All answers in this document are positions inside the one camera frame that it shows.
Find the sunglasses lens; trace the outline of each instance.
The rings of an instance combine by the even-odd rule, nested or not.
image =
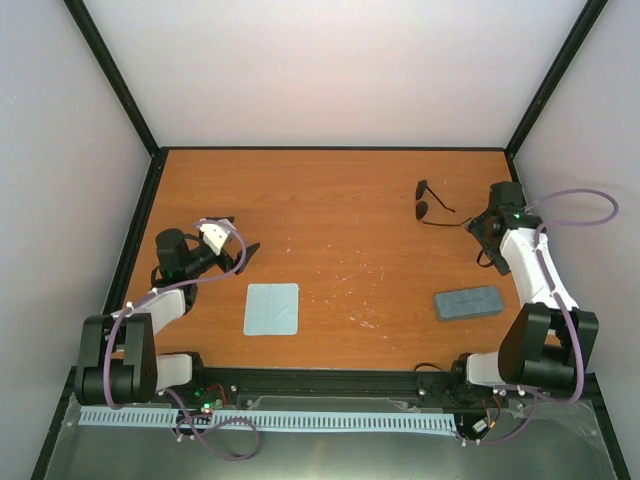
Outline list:
[[[416,204],[416,220],[422,220],[422,218],[427,214],[427,210],[429,210],[427,202],[418,202]]]
[[[427,189],[427,181],[420,180],[418,182],[418,186],[416,187],[416,200],[420,200],[422,195],[424,195],[424,191]]]

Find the red wire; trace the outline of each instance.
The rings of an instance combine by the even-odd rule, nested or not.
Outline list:
[[[213,390],[214,388],[217,388],[220,390],[220,393],[222,394],[222,406],[226,407],[227,406],[227,394],[224,393],[224,388],[222,388],[222,385],[220,385],[219,383],[214,383],[213,385],[211,385],[209,388],[207,388],[208,391]]]

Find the white panel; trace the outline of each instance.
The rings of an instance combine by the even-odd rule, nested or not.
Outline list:
[[[584,0],[88,0],[162,145],[507,144]]]
[[[640,2],[609,2],[516,158],[533,199],[590,186],[620,202],[614,223],[591,229],[552,227],[550,246],[565,285],[593,310],[600,333],[590,368],[633,478],[640,478]],[[557,200],[550,219],[604,216],[606,201]]]
[[[0,478],[31,476],[149,157],[60,1],[0,1]],[[16,420],[28,419],[16,428]]]

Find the black metal frame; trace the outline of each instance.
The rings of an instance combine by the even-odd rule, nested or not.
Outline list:
[[[120,74],[106,44],[82,0],[64,0],[78,28],[85,37],[96,60],[115,91],[123,108],[141,141],[151,156],[151,164],[133,215],[129,232],[118,261],[116,272],[107,296],[104,312],[108,313],[121,307],[133,272],[140,244],[144,236],[147,221],[162,177],[167,156],[172,149],[191,149],[191,147],[158,148],[147,123],[137,107],[122,75]],[[564,42],[555,61],[551,65],[544,81],[536,92],[529,108],[505,148],[455,148],[455,147],[193,147],[206,149],[255,149],[255,150],[450,150],[450,151],[502,151],[514,181],[518,175],[514,165],[515,156],[527,134],[546,105],[554,89],[560,82],[571,60],[576,55],[591,27],[595,24],[607,0],[588,0],[576,20],[569,36]],[[207,376],[220,382],[227,392],[236,387],[232,401],[242,406],[246,400],[262,395],[345,396],[345,397],[382,397],[404,400],[425,408],[441,408],[445,412],[457,414],[482,414],[479,404],[469,408],[455,405],[441,391],[445,374],[438,372],[384,372],[384,371],[333,371],[333,370],[280,370],[280,369],[229,369],[207,368]],[[65,384],[60,402],[54,414],[51,427],[36,463],[32,480],[45,478],[47,467],[53,453],[58,433],[64,419],[64,413],[73,392],[74,369],[71,370]],[[424,389],[427,395],[419,395]],[[598,422],[616,474],[620,479],[631,478],[627,470],[622,451],[611,425],[600,388],[595,376],[589,375],[585,384],[583,398],[593,403]]]

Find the wooden table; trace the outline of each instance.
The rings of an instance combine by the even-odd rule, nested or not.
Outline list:
[[[242,275],[200,287],[193,310],[156,337],[159,352],[195,350],[210,366],[401,370],[496,350],[520,308],[513,280],[476,265],[480,246],[463,228],[416,222],[423,178],[457,210],[428,197],[425,219],[455,222],[481,213],[509,173],[501,152],[172,150],[127,299],[150,287],[157,233],[233,215],[262,247]],[[290,282],[298,334],[244,336],[247,286]],[[435,293],[484,285],[500,290],[501,315],[437,320]]]

